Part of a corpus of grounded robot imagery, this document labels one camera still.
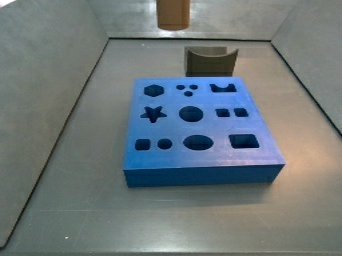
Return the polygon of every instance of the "gray floor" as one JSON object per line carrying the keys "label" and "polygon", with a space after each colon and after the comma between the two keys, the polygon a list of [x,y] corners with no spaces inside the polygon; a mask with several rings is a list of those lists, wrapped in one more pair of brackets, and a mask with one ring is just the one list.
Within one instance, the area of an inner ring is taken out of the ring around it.
{"label": "gray floor", "polygon": [[[288,165],[272,185],[129,189],[137,77],[184,76],[184,47],[241,49]],[[342,141],[270,43],[113,40],[6,252],[340,252]]]}

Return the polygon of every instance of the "brown block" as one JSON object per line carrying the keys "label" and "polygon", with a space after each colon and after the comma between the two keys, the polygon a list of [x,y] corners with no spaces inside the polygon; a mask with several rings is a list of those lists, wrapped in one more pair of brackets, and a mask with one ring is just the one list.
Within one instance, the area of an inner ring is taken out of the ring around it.
{"label": "brown block", "polygon": [[158,27],[182,30],[190,25],[190,0],[157,0]]}

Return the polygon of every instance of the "shape sorter board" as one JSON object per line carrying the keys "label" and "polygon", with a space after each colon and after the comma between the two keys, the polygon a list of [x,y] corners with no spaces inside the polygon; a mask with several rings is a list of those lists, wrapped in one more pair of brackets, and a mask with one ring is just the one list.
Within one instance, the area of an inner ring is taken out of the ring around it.
{"label": "shape sorter board", "polygon": [[135,80],[129,187],[273,182],[285,159],[238,77]]}

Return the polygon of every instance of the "dark gray object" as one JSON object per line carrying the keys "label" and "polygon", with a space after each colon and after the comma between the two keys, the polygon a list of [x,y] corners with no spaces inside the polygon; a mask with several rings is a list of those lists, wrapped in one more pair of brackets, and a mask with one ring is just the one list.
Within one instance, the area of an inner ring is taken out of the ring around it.
{"label": "dark gray object", "polygon": [[228,47],[186,47],[186,76],[233,76],[238,52],[228,53]]}
{"label": "dark gray object", "polygon": [[0,247],[107,40],[85,0],[0,9]]}
{"label": "dark gray object", "polygon": [[342,133],[342,1],[304,0],[273,44]]}

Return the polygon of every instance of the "star-shaped hole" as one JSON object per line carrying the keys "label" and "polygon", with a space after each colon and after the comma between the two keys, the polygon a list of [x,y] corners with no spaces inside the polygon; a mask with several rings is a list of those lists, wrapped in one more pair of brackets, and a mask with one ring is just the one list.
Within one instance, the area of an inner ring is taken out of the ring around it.
{"label": "star-shaped hole", "polygon": [[156,123],[158,118],[168,117],[165,113],[162,113],[164,107],[150,108],[145,107],[146,113],[141,115],[142,118],[149,118],[152,123]]}

